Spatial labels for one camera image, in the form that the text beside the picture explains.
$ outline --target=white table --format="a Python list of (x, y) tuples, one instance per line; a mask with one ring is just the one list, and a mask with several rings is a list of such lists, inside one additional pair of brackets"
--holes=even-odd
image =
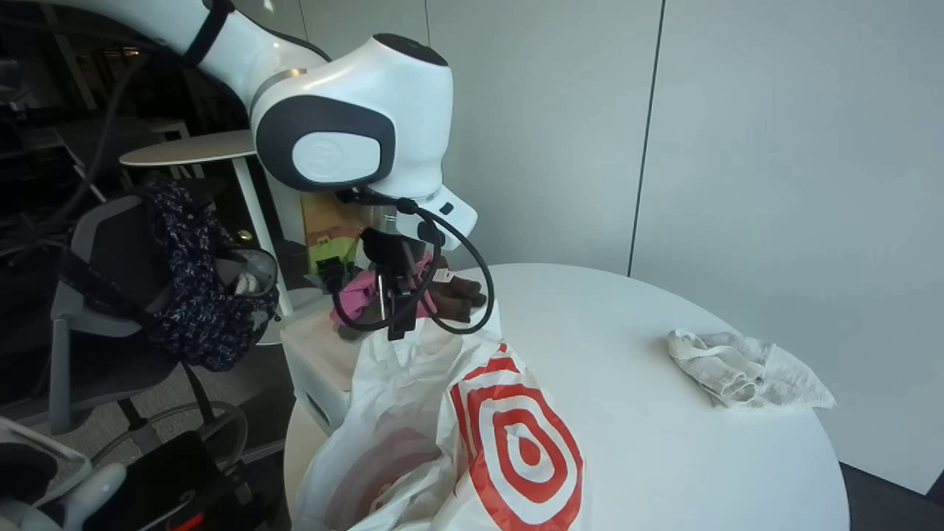
[[(668, 326), (721, 329), (639, 280), (496, 266), (502, 329), (564, 401), (586, 460), (577, 527), (845, 531), (845, 485), (814, 412), (727, 412), (668, 361)], [(325, 438), (304, 401), (286, 435), (286, 491)]]
[[(202, 162), (229, 159), (245, 208), (248, 208), (248, 217), (249, 217), (252, 232), (258, 239), (258, 248), (269, 251), (270, 255), (276, 255), (263, 205), (258, 205), (252, 176), (245, 162), (252, 152), (257, 152), (257, 146), (252, 146), (252, 137), (248, 130), (226, 130), (226, 133), (189, 134), (189, 137), (128, 150), (121, 156), (121, 165), (126, 165), (126, 167), (165, 167), (165, 165), (202, 165)], [(292, 316), (282, 274), (276, 274), (276, 305), (282, 316)]]

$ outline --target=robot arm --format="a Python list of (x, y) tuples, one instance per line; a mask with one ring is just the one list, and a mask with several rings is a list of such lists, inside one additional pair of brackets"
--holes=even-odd
[[(326, 60), (264, 32), (229, 0), (46, 0), (106, 15), (235, 91), (263, 167), (292, 187), (370, 187), (406, 198), (472, 232), (475, 208), (441, 184), (450, 69), (400, 34), (373, 34)], [(390, 212), (381, 230), (419, 239), (419, 217)]]

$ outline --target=white plastic bag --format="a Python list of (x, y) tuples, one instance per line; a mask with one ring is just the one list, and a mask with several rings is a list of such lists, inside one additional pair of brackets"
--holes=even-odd
[(583, 460), (493, 333), (419, 320), (362, 342), (351, 409), (311, 456), (295, 527), (571, 527)]

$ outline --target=round table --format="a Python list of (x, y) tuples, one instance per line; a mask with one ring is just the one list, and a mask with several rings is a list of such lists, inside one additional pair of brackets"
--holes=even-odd
[[(502, 329), (559, 403), (583, 450), (577, 527), (845, 531), (845, 485), (808, 409), (714, 407), (665, 357), (671, 326), (732, 329), (631, 276), (567, 266), (496, 266)], [(325, 438), (295, 403), (286, 491)]]
[[(123, 152), (117, 162), (126, 167), (167, 167), (167, 165), (202, 165), (202, 162), (233, 162), (233, 174), (248, 208), (248, 217), (252, 223), (252, 232), (258, 239), (258, 248), (275, 252), (270, 232), (258, 205), (258, 193), (252, 184), (252, 176), (248, 170), (248, 156), (252, 156), (252, 134), (248, 130), (226, 130), (211, 134), (189, 134), (177, 142), (148, 143), (142, 150)], [(292, 316), (292, 301), (286, 294), (286, 280), (276, 274), (276, 302), (282, 316)]]

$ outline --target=red target logo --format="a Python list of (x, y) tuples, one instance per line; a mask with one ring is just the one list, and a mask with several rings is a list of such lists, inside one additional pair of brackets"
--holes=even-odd
[(581, 450), (536, 385), (502, 347), (450, 385), (468, 478), (502, 527), (571, 527), (581, 509)]

